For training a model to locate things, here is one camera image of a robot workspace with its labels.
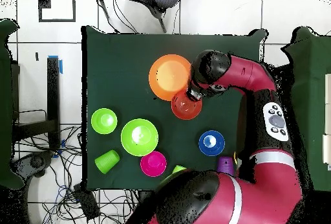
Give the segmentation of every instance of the black frame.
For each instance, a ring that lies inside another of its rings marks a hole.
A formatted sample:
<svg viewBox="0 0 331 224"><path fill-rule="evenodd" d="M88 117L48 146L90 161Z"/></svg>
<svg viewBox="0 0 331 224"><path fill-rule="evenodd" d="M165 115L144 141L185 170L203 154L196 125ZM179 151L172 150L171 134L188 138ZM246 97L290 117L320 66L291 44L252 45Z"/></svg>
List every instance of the black frame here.
<svg viewBox="0 0 331 224"><path fill-rule="evenodd" d="M19 66L12 63L13 121L19 120ZM59 59L47 58L47 120L26 124L14 123L12 141L20 141L42 133L48 133L51 150L56 151L61 144L59 127Z"/></svg>
<svg viewBox="0 0 331 224"><path fill-rule="evenodd" d="M76 22L76 0L72 0L72 19L43 19L42 9L51 8L50 0L38 0L39 22Z"/></svg>

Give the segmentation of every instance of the cup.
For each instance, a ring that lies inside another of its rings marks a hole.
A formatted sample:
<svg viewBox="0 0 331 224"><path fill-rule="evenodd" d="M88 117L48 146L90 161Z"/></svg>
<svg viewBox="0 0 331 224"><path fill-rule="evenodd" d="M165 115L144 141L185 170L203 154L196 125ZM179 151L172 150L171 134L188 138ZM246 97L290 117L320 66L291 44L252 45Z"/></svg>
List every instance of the cup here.
<svg viewBox="0 0 331 224"><path fill-rule="evenodd" d="M152 151L142 157L140 168L145 175L157 177L161 175L167 167L167 160L159 151Z"/></svg>
<svg viewBox="0 0 331 224"><path fill-rule="evenodd" d="M103 174L108 173L118 161L120 161L120 156L114 150L110 150L94 160L96 166Z"/></svg>
<svg viewBox="0 0 331 224"><path fill-rule="evenodd" d="M220 157L219 163L217 165L218 173L225 173L234 176L235 175L235 168L233 165L233 158L232 157Z"/></svg>
<svg viewBox="0 0 331 224"><path fill-rule="evenodd" d="M176 165L175 169L173 170L173 174L182 170L185 170L186 167L183 167L181 165Z"/></svg>

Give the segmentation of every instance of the green cup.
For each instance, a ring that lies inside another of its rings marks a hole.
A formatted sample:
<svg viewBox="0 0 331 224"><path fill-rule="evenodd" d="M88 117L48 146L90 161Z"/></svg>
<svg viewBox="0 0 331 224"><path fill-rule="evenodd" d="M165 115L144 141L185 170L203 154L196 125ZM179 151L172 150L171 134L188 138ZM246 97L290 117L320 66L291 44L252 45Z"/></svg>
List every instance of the green cup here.
<svg viewBox="0 0 331 224"><path fill-rule="evenodd" d="M94 160L96 166L103 174L108 173L118 161L120 161L120 156L114 150L110 150Z"/></svg>
<svg viewBox="0 0 331 224"><path fill-rule="evenodd" d="M117 116L110 109L98 109L92 115L91 125L97 133L106 135L115 130L117 126Z"/></svg>
<svg viewBox="0 0 331 224"><path fill-rule="evenodd" d="M129 121L121 132L123 148L137 157L148 155L158 144L158 131L152 122L137 118Z"/></svg>
<svg viewBox="0 0 331 224"><path fill-rule="evenodd" d="M185 170L186 167L183 167L181 165L176 165L175 169L173 170L173 174L182 170Z"/></svg>

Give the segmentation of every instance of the green bowl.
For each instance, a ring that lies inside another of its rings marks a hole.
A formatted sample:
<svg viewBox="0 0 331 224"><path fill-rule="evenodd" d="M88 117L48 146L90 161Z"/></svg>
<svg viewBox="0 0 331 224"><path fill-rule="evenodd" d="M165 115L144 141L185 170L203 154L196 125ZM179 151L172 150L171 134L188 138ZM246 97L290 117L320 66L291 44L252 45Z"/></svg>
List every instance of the green bowl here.
<svg viewBox="0 0 331 224"><path fill-rule="evenodd" d="M158 131L152 122L137 118L129 121L121 132L123 148L136 157L148 155L158 144Z"/></svg>
<svg viewBox="0 0 331 224"><path fill-rule="evenodd" d="M117 125L117 116L110 109L98 109L92 115L91 125L97 133L106 135L115 130Z"/></svg>

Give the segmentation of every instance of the magenta bowl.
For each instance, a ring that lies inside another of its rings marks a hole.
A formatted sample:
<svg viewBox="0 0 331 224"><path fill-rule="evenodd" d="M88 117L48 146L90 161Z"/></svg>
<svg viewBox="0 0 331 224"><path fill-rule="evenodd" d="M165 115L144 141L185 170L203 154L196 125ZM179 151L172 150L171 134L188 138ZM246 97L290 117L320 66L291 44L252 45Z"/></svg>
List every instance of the magenta bowl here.
<svg viewBox="0 0 331 224"><path fill-rule="evenodd" d="M167 160L159 151L152 151L142 157L140 168L145 175L157 177L161 175L167 167Z"/></svg>

